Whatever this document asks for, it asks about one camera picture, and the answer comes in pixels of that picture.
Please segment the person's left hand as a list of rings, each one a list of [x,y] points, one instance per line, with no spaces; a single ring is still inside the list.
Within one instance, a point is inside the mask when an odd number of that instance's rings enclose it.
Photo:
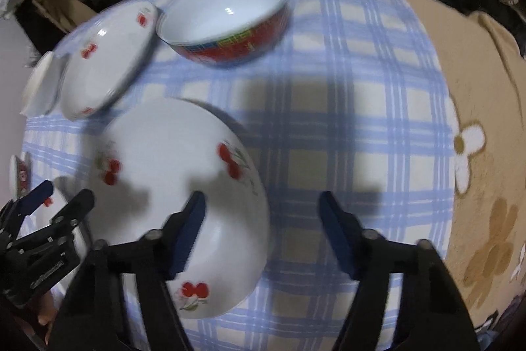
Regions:
[[[54,302],[53,294],[48,291],[39,300],[37,320],[42,326],[52,325],[55,317],[58,314],[58,309]]]

